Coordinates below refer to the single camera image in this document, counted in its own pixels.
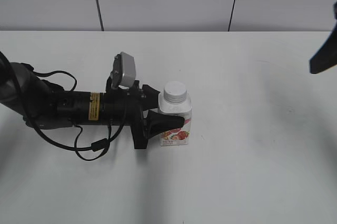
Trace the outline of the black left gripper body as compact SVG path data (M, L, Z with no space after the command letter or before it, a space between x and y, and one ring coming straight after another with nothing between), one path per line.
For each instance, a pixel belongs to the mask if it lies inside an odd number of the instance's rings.
M115 133L108 134L108 142L112 142L119 136L125 126L129 126L132 133L134 148L146 149L148 139L145 136L143 105L141 103L142 91L139 80L135 80L130 88L112 88L112 79L106 81L105 93L101 100L101 119L104 124L111 128L117 126Z

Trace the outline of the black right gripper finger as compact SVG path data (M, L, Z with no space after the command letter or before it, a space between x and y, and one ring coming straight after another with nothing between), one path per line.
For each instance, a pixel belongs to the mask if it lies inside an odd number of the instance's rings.
M309 60L310 74L319 74L336 66L336 24L327 40Z

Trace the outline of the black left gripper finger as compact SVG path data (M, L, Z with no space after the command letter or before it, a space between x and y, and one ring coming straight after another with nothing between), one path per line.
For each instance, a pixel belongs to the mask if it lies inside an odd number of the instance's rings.
M145 138L151 139L166 131L182 128L184 118L181 116L165 115L149 110L146 116Z
M144 110L156 109L158 107L158 96L160 91L150 85L142 86L142 106Z

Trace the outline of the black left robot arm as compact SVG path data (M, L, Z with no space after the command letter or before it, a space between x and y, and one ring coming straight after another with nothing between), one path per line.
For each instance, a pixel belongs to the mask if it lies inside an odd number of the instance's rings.
M103 93L65 90L48 76L1 56L1 104L20 114L38 134L81 125L128 126L134 148L146 149L152 137L185 123L181 116L155 112L159 92L139 84L135 60L127 53L115 56Z

